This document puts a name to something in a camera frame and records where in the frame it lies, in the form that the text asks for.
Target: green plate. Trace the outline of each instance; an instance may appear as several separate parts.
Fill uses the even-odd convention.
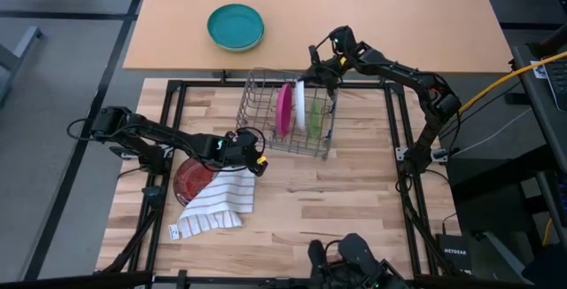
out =
[[[228,51],[249,50],[264,34],[262,17],[243,4],[228,4],[216,9],[206,28],[213,41]]]
[[[319,132],[321,131],[321,104],[317,98],[313,100],[311,104],[311,112],[309,112],[309,123],[307,127],[309,128],[309,136],[312,139],[318,139]]]

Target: gray floor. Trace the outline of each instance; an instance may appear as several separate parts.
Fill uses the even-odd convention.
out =
[[[125,13],[130,1],[0,0],[0,11]],[[566,20],[556,0],[491,2],[501,21]],[[0,43],[12,48],[31,25],[39,26],[45,37],[30,51],[4,108],[0,110],[0,145],[3,147],[0,172],[3,173],[1,184],[4,189],[0,194],[0,282],[23,276],[74,146],[74,141],[65,134],[65,127],[87,114],[121,22],[0,18]],[[514,45],[540,40],[547,33],[506,31],[505,34],[510,45]],[[135,108],[144,77],[210,76],[125,71],[120,68],[125,49],[104,105]],[[495,77],[497,75],[482,79],[449,75],[448,81],[462,99],[466,99]],[[491,96],[514,82],[497,89]],[[496,102],[462,128],[456,145],[468,146],[490,136],[524,109]],[[489,145],[471,150],[463,157],[504,159],[540,145],[542,137],[538,133],[533,116],[528,114]],[[106,146],[89,144],[41,277],[92,272],[119,170],[120,160],[114,158]],[[486,253],[486,260],[493,254],[489,249],[478,251]],[[491,277],[491,272],[498,269],[481,267],[485,269],[482,272],[485,277]]]

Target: sticker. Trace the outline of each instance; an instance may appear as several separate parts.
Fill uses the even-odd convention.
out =
[[[169,237],[171,240],[179,239],[179,230],[176,224],[169,225]]]
[[[539,61],[530,61],[530,64],[540,63]],[[546,80],[548,78],[548,71],[546,70],[545,65],[536,66],[533,68],[533,73],[535,74],[536,78]]]

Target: striped towel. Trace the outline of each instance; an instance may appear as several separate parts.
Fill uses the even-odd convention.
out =
[[[177,221],[183,238],[217,228],[242,226],[237,213],[251,213],[254,174],[249,170],[219,172],[192,201]]]

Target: wooden table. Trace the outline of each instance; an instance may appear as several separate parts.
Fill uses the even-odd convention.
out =
[[[230,53],[211,40],[207,19],[225,4],[247,4],[260,13],[266,32],[257,48]],[[303,70],[307,46],[343,25],[406,66],[509,71],[509,47],[488,0],[144,0],[124,67]]]
[[[159,121],[166,86],[167,80],[146,79],[137,112]],[[180,129],[218,135],[233,130],[242,91],[189,88]],[[416,137],[424,125],[423,114],[415,95],[408,93],[406,98]],[[172,121],[170,113],[169,126]],[[398,129],[403,137],[401,122]],[[267,151],[267,156],[268,170],[256,183],[254,212],[240,215],[242,228],[171,240],[167,226],[176,223],[183,207],[169,185],[155,265],[158,275],[176,276],[179,269],[186,269],[191,277],[305,278],[310,272],[307,245],[311,239],[327,243],[357,232],[369,242],[377,259],[387,259],[403,276],[411,277],[400,195],[394,189],[397,174],[383,91],[340,91],[326,161],[287,152]],[[176,152],[172,172],[186,159],[183,152]],[[126,161],[122,170],[137,166],[136,161]],[[439,165],[430,168],[445,174]],[[432,232],[440,232],[442,220],[455,212],[450,187],[431,173],[423,174],[422,179]],[[134,234],[145,180],[141,172],[119,180],[98,269],[110,264]],[[447,220],[447,230],[459,232],[455,217]],[[427,272],[423,241],[419,236],[417,241],[422,270]]]

